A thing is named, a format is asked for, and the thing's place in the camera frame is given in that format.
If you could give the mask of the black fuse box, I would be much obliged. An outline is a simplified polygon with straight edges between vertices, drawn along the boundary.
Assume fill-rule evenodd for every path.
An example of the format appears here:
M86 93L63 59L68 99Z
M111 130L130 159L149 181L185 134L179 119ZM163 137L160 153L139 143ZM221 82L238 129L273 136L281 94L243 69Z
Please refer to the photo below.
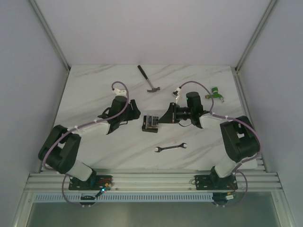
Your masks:
M159 128L159 117L145 115L143 117L142 131L157 133Z

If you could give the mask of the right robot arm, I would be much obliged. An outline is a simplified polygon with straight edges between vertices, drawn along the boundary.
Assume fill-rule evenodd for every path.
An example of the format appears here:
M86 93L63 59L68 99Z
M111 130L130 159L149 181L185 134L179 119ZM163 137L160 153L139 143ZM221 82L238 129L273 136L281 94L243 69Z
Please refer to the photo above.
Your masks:
M211 186L220 189L226 184L227 177L260 152L259 139L246 116L231 118L206 111L198 92L187 93L186 101L186 107L170 103L159 123L177 124L181 120L190 120L192 125L200 129L221 133L226 155L213 166L210 174Z

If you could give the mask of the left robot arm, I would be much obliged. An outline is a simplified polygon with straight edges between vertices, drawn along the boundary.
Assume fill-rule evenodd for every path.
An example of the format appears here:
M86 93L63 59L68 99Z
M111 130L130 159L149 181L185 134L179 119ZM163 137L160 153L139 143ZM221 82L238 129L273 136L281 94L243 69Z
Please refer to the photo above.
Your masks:
M135 100L128 101L124 96L116 96L112 104L97 120L83 132L99 132L100 135L109 135L119 128L122 122L136 120L140 117ZM59 172L80 180L85 190L96 187L96 172L88 165L77 160L81 136L73 133L62 125L56 125L50 132L38 158L46 165Z

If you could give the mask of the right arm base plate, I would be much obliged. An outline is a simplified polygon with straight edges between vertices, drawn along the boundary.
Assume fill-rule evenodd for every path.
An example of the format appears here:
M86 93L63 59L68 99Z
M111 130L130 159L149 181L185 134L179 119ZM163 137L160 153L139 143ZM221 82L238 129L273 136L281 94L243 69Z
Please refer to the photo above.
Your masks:
M238 185L235 176L230 175L225 178L212 175L195 175L195 186L202 191L227 191L237 190Z

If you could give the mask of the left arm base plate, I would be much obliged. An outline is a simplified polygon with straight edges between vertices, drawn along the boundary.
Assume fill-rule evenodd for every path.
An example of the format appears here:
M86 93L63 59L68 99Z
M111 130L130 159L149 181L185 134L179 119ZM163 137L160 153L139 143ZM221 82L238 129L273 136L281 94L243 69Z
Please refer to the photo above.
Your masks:
M90 177L87 181L81 181L78 178L70 178L69 190L71 191L97 191L104 188L106 184L112 183L111 175L96 175Z

